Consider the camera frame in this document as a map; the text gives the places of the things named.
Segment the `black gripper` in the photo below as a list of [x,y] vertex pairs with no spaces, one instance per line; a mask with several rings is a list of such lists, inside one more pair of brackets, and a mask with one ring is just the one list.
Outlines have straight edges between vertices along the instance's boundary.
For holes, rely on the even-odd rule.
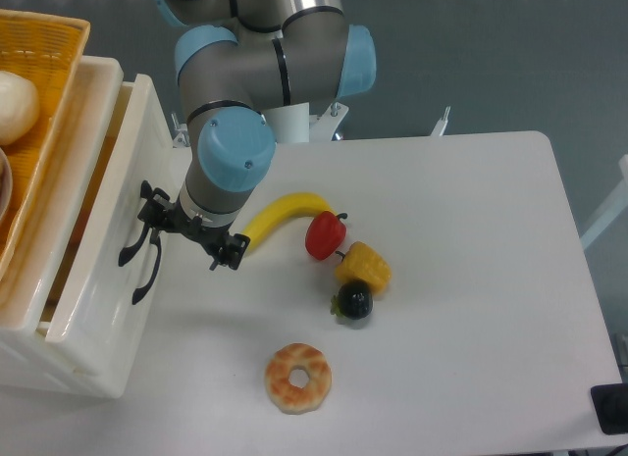
[[145,200],[137,218],[143,222],[136,247],[140,248],[151,229],[156,232],[180,234],[197,243],[212,257],[209,270],[219,266],[236,271],[249,245],[249,237],[241,233],[228,234],[231,224],[219,227],[205,226],[202,220],[190,218],[183,210],[179,200],[172,201],[170,196],[158,187],[142,187],[140,198]]

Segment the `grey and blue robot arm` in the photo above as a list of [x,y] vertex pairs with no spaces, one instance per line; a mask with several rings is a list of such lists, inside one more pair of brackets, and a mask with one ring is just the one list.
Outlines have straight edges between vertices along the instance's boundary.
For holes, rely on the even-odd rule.
[[369,90],[374,41],[347,22],[341,0],[155,3],[183,28],[174,61],[192,160],[176,199],[142,186],[140,241],[178,233],[236,269],[249,240],[230,227],[276,149],[264,112]]

